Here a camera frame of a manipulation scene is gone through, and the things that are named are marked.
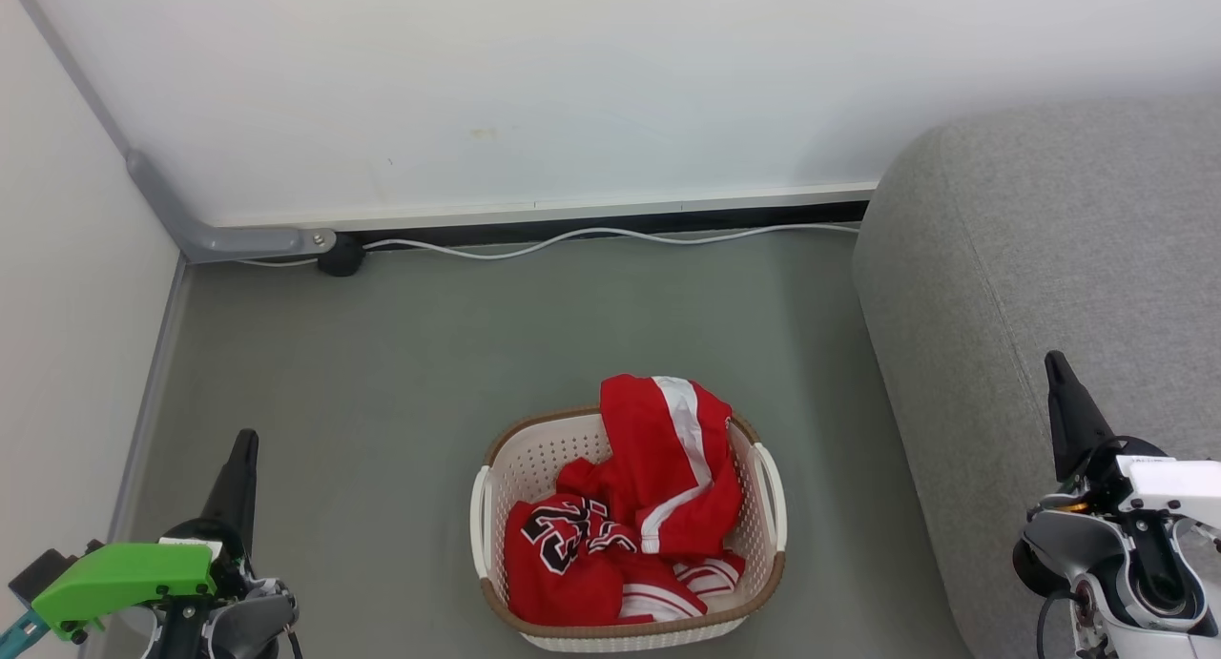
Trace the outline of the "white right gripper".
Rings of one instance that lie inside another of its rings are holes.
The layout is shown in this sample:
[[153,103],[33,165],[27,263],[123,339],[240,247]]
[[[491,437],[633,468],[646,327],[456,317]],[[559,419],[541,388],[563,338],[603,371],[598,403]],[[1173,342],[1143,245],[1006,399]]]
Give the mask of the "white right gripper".
[[1220,525],[1220,463],[1181,461],[1110,423],[1063,351],[1046,351],[1046,408],[1057,491],[1046,511],[1111,520],[1147,514],[1199,532]]

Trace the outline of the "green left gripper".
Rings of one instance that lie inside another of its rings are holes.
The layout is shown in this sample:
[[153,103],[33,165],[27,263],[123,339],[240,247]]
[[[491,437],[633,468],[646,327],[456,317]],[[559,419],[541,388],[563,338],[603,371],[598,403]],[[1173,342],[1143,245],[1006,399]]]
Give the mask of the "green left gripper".
[[123,608],[244,593],[256,524],[256,430],[239,430],[201,508],[155,542],[95,546],[82,556],[49,550],[31,567],[31,610],[62,639]]

